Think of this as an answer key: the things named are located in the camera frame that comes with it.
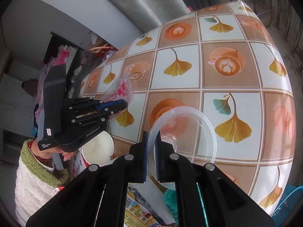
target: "barcode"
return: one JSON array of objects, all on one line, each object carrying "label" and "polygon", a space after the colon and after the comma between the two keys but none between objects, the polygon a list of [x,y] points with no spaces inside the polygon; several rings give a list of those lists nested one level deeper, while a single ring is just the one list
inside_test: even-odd
[{"label": "barcode", "polygon": [[128,208],[131,205],[131,203],[132,203],[132,200],[129,199],[128,197],[126,197],[126,205],[125,205],[125,207]]}]

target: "silver rivet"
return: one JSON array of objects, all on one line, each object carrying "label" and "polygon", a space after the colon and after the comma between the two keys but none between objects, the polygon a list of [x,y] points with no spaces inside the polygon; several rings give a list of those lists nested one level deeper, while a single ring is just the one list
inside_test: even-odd
[{"label": "silver rivet", "polygon": [[96,164],[92,164],[88,167],[88,169],[91,171],[91,172],[95,172],[96,170],[98,170],[98,165]]},{"label": "silver rivet", "polygon": [[124,156],[124,158],[125,158],[126,160],[133,160],[133,159],[134,159],[134,156],[133,156],[132,154],[127,154],[127,155]]},{"label": "silver rivet", "polygon": [[207,163],[207,164],[205,165],[205,168],[206,168],[207,170],[209,170],[209,171],[213,171],[213,170],[215,169],[215,165],[212,164],[212,163]]},{"label": "silver rivet", "polygon": [[178,155],[178,154],[171,154],[171,155],[169,156],[169,158],[171,158],[171,159],[178,159],[178,158],[179,158],[179,155]]}]

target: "paper cup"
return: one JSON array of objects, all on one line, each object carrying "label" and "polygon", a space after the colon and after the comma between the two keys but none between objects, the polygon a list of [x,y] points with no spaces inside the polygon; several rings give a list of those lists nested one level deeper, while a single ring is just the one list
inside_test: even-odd
[{"label": "paper cup", "polygon": [[114,141],[110,134],[106,131],[102,131],[79,148],[79,153],[77,154],[74,165],[75,176],[79,175],[79,173],[84,171],[91,164],[104,166],[106,163],[110,162],[113,153]]}]

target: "clear plastic container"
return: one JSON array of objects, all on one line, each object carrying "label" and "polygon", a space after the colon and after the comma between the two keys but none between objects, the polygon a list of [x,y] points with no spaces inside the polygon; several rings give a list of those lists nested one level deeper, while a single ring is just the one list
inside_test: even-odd
[{"label": "clear plastic container", "polygon": [[[187,157],[192,163],[214,163],[217,152],[215,130],[209,119],[192,107],[175,107],[164,112],[153,124],[148,138],[148,166],[157,179],[155,139],[160,131],[161,140],[171,143],[176,153]],[[175,183],[161,183],[175,190]]]}]

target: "teal basket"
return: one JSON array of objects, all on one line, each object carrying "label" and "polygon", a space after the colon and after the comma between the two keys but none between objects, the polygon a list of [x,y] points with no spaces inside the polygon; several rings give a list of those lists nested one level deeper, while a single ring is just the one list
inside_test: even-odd
[{"label": "teal basket", "polygon": [[299,199],[303,195],[303,186],[292,186],[287,184],[282,197],[278,203],[278,207],[272,214],[272,219],[275,222],[275,227],[279,227],[294,209]]}]

